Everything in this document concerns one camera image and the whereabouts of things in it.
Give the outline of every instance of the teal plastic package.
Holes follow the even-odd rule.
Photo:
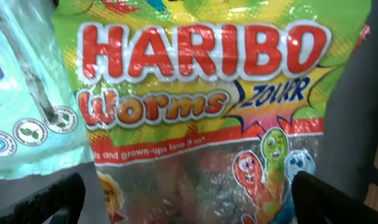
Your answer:
[[[50,1],[0,1],[0,179],[93,160],[50,23],[53,12]]]

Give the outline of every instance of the wet wipes package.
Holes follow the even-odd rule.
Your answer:
[[[25,11],[25,20],[12,11],[22,5],[0,1],[0,179],[51,174],[92,159],[63,63],[55,60],[60,51],[51,23],[44,22],[52,5],[38,10],[45,6],[38,1],[38,13]],[[17,20],[36,28],[24,30]],[[25,32],[40,33],[36,44],[54,52],[35,51]]]
[[[365,0],[60,0],[112,223],[292,223]]]

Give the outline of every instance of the candy bag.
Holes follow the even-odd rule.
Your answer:
[[[93,159],[50,21],[50,1],[0,1],[0,179]]]
[[[365,0],[61,0],[112,223],[291,223]]]

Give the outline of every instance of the circular label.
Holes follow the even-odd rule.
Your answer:
[[[54,111],[57,115],[57,121],[47,125],[50,130],[60,134],[67,134],[77,127],[78,116],[73,110],[66,106],[57,106]]]
[[[39,146],[47,138],[45,126],[33,118],[19,120],[13,127],[14,137],[26,146]]]
[[[17,151],[15,140],[8,133],[0,131],[0,157],[11,156]]]

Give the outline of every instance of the dark table surface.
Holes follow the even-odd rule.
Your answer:
[[[350,197],[363,201],[367,170],[378,141],[378,0],[367,20],[371,34],[353,53],[328,103],[324,150],[318,152],[315,175]],[[79,223],[109,223],[93,164],[83,164],[48,176],[0,180],[0,210],[61,177],[78,172],[87,197]]]

